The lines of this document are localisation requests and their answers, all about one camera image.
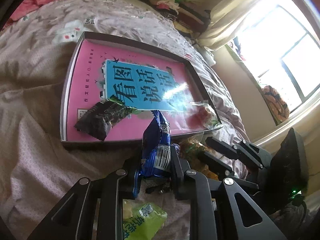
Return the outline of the green bag yellow cake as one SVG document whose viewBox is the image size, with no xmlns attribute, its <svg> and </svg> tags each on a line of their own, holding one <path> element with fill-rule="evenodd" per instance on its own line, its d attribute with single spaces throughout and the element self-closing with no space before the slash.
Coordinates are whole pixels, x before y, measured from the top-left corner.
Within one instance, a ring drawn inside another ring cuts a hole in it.
<svg viewBox="0 0 320 240">
<path fill-rule="evenodd" d="M 167 213 L 156 204 L 123 200 L 123 239 L 152 239 L 166 219 Z"/>
</svg>

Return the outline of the clear bag nut cookie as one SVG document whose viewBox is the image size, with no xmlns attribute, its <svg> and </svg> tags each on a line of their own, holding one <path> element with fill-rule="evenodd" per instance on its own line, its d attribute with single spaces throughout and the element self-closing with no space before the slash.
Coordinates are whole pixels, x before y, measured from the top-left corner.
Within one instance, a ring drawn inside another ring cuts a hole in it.
<svg viewBox="0 0 320 240">
<path fill-rule="evenodd" d="M 206 129 L 218 130 L 223 127 L 218 114 L 208 100 L 190 103 L 190 107 L 187 110 L 186 123 L 192 128 L 202 126 Z"/>
</svg>

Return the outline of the blue white snack packet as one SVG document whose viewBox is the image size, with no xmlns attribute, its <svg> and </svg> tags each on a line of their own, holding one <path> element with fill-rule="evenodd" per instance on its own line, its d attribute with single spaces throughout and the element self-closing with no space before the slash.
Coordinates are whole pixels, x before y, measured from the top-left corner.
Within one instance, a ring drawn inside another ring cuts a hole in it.
<svg viewBox="0 0 320 240">
<path fill-rule="evenodd" d="M 144 177 L 167 177 L 171 162 L 170 124 L 159 110 L 143 133 L 140 174 Z"/>
</svg>

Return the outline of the green black candy wrapper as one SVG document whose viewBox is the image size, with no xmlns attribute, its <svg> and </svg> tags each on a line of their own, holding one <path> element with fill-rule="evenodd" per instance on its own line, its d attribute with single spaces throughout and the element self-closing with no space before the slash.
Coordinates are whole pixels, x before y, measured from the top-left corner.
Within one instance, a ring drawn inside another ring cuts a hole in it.
<svg viewBox="0 0 320 240">
<path fill-rule="evenodd" d="M 137 113 L 136 107 L 125 105 L 115 95 L 96 103 L 74 125 L 74 127 L 95 139 L 104 141 L 117 123 L 132 113 Z"/>
</svg>

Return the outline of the orange cracker pack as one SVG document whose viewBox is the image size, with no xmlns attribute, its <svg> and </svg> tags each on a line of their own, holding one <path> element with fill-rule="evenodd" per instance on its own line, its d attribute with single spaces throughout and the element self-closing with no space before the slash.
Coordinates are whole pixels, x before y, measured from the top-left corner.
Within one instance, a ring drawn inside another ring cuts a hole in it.
<svg viewBox="0 0 320 240">
<path fill-rule="evenodd" d="M 218 180 L 217 174 L 211 172 L 208 165 L 199 160 L 199 153 L 203 151 L 211 152 L 206 146 L 198 141 L 196 136 L 180 141 L 179 146 L 180 157 L 187 160 L 192 169 L 201 172 L 209 179 Z"/>
</svg>

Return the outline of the floral cushion on sill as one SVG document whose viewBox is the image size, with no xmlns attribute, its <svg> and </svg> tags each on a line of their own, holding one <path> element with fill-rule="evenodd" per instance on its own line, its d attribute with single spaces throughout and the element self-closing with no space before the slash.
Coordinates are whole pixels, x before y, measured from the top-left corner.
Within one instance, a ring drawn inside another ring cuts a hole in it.
<svg viewBox="0 0 320 240">
<path fill-rule="evenodd" d="M 262 92 L 276 125 L 286 121 L 289 118 L 290 110 L 287 103 L 281 98 L 277 90 L 271 86 L 265 86 L 262 89 Z"/>
</svg>

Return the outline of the mauve floral quilt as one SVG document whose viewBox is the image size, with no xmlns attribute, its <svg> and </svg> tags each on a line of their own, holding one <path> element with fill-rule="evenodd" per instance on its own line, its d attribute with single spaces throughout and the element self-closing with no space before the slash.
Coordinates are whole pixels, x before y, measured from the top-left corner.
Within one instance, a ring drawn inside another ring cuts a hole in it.
<svg viewBox="0 0 320 240">
<path fill-rule="evenodd" d="M 122 36 L 188 58 L 223 127 L 217 139 L 247 139 L 240 113 L 214 70 L 172 22 L 138 0 L 56 0 L 1 32 L 1 217 L 26 239 L 82 177 L 120 168 L 135 148 L 67 151 L 60 103 L 67 68 L 84 31 Z"/>
</svg>

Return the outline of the cream curtain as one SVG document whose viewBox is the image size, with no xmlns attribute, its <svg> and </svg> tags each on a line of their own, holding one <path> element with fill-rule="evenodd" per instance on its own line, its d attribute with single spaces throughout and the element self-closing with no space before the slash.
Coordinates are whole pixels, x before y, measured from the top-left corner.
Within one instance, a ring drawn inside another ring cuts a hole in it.
<svg viewBox="0 0 320 240">
<path fill-rule="evenodd" d="M 210 24 L 197 44 L 218 50 L 237 36 L 249 11 L 261 0 L 222 0 L 210 12 Z"/>
</svg>

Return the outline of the pile of folded clothes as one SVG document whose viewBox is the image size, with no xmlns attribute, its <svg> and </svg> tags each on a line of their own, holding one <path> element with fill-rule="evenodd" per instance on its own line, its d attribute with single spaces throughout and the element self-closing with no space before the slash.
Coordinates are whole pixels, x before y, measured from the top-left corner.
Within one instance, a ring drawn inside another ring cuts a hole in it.
<svg viewBox="0 0 320 240">
<path fill-rule="evenodd" d="M 210 24 L 210 10 L 202 9 L 190 0 L 149 0 L 164 18 L 171 20 L 181 35 L 197 37 Z"/>
</svg>

